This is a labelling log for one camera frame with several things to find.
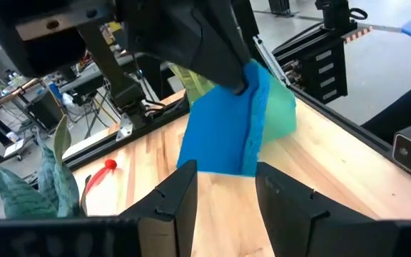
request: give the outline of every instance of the green cloth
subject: green cloth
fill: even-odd
[[[190,105],[215,87],[212,81],[174,64],[171,71],[186,88]],[[293,92],[273,76],[270,78],[268,104],[265,110],[263,145],[296,130],[296,102]]]

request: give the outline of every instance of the plant leaf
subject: plant leaf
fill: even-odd
[[[86,193],[85,193],[85,190],[86,190],[86,186],[90,182],[90,179],[91,179],[91,175],[88,175],[85,178],[85,187],[83,188],[82,197],[80,199],[80,211],[81,211],[81,215],[84,216],[84,217],[86,217],[87,213],[88,213],[88,211],[86,210]]]
[[[55,209],[58,210],[59,198],[54,180],[55,156],[53,151],[43,141],[40,141],[40,138],[38,138],[38,142],[42,152],[41,169],[38,177],[39,193],[50,200]]]
[[[58,217],[74,217],[79,215],[78,186],[68,166],[61,162],[55,164],[55,189],[59,198]]]
[[[68,130],[68,117],[63,115],[60,123],[56,127],[54,136],[54,154],[56,163],[60,164],[63,160],[63,154],[71,146],[71,134]]]
[[[0,166],[0,197],[6,218],[53,218],[54,205],[23,179]]]

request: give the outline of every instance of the robot workstation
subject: robot workstation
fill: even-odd
[[[121,115],[64,156],[77,181],[118,163],[117,182],[87,196],[88,217],[0,219],[0,256],[411,256],[411,127],[391,146],[325,105],[347,95],[343,36],[367,14],[346,0],[316,7],[321,25],[270,52],[249,0],[0,0],[0,44],[23,75],[88,50]],[[127,52],[193,71],[237,101],[252,90],[246,65],[259,63],[295,96],[296,130],[261,148],[254,176],[178,165],[188,95],[147,106],[102,37],[110,21]]]

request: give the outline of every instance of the floor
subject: floor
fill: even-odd
[[[411,18],[411,1],[349,2],[350,7],[360,7],[369,14],[368,20],[362,22],[361,26],[373,26],[375,29],[345,46],[349,95],[329,103],[328,106],[355,123],[362,124],[411,89],[411,38],[394,32]],[[321,18],[321,13],[315,9],[314,0],[297,0],[299,13],[293,18],[265,13],[269,9],[268,0],[251,0],[251,3],[253,10],[257,11],[255,18],[261,38],[268,49],[274,49]],[[181,88],[175,78],[171,79],[171,83],[175,90]],[[30,97],[34,97],[36,91],[30,94]],[[104,108],[111,113],[107,105],[104,105]],[[77,113],[83,110],[74,108],[73,111]],[[6,110],[0,110],[0,118],[14,129],[19,123],[16,119],[18,115],[19,112],[10,104],[6,106]],[[99,116],[105,124],[112,124],[112,120],[103,112]],[[105,129],[105,126],[97,121],[91,133],[102,129]],[[86,119],[71,124],[70,130],[73,142],[82,140],[87,131]],[[40,158],[39,148],[32,144],[26,149],[23,161],[14,159],[5,162],[3,166],[24,177],[39,166]],[[4,217],[4,211],[0,200],[1,217]]]

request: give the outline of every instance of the red object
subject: red object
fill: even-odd
[[[88,182],[88,184],[86,184],[85,194],[87,194],[90,191],[90,189],[93,188],[94,186],[99,185],[104,180],[106,175],[110,172],[113,173],[113,171],[115,171],[116,168],[117,168],[116,161],[111,160],[111,159],[106,160],[106,162],[104,163],[104,168],[96,172],[96,174],[94,174],[90,178],[90,181]]]

